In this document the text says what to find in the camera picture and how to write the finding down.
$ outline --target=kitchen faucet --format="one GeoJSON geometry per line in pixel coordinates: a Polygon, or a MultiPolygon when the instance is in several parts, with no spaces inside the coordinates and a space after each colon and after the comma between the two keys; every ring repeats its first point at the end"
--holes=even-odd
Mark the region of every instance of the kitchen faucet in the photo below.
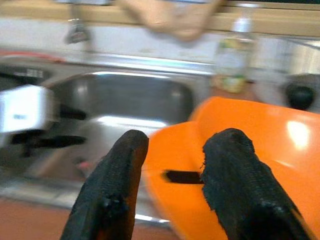
{"type": "Polygon", "coordinates": [[[79,0],[70,1],[71,17],[69,21],[72,24],[71,30],[67,34],[65,41],[67,44],[76,44],[90,40],[90,33],[86,29],[79,9],[79,0]]]}

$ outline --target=stainless steel sink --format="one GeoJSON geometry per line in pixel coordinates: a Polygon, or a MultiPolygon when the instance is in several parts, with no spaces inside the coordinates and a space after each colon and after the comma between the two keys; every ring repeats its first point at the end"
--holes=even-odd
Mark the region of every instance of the stainless steel sink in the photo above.
{"type": "MultiPolygon", "coordinates": [[[[193,109],[210,96],[208,77],[186,74],[191,69],[191,63],[186,62],[179,63],[185,65],[186,73],[178,69],[158,71],[159,67],[146,71],[36,61],[32,64],[52,73],[40,85],[51,89],[57,101],[87,114],[85,120],[61,118],[41,137],[80,136],[86,141],[64,148],[32,149],[30,157],[22,157],[22,144],[0,149],[0,196],[24,201],[71,208],[88,174],[124,132],[137,129],[150,136],[161,128],[187,121],[193,109]]],[[[160,218],[143,180],[136,213],[160,218]]]]}

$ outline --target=orange bowl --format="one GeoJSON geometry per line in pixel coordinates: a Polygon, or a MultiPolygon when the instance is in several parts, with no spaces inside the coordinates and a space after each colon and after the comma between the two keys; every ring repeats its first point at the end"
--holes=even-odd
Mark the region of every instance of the orange bowl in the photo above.
{"type": "Polygon", "coordinates": [[[213,97],[191,121],[167,127],[150,138],[144,164],[147,187],[159,210],[187,240],[227,240],[202,185],[170,183],[165,170],[202,169],[202,147],[214,133],[238,128],[253,141],[259,159],[299,208],[320,239],[320,115],[264,103],[213,97]]]}

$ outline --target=sink basin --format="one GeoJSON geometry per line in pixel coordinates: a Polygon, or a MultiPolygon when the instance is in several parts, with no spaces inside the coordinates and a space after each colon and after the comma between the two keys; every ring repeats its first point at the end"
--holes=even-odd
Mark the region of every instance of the sink basin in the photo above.
{"type": "Polygon", "coordinates": [[[38,160],[27,174],[41,178],[84,181],[124,132],[136,129],[150,135],[186,121],[195,105],[193,93],[185,84],[152,74],[88,73],[51,89],[62,104],[86,112],[87,118],[62,118],[43,137],[71,135],[86,141],[34,151],[38,160]]]}

